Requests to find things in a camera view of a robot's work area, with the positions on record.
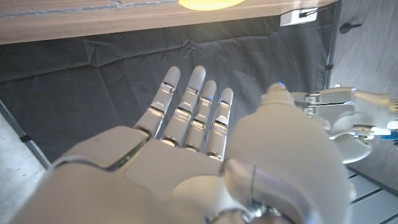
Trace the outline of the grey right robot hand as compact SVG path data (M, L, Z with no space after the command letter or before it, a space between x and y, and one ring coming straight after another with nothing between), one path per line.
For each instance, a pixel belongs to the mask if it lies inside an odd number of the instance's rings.
M355 196L326 126L283 83L228 127L233 91L209 119L214 82L196 67L161 129L180 78L168 70L133 128L117 126L58 158L13 223L349 223Z

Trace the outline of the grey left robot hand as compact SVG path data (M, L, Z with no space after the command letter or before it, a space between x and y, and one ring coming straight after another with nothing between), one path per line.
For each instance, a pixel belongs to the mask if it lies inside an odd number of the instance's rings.
M292 98L308 117L324 125L340 150L344 164L370 155L371 141L377 136L397 142L397 100L388 94L337 87L310 93L293 92Z

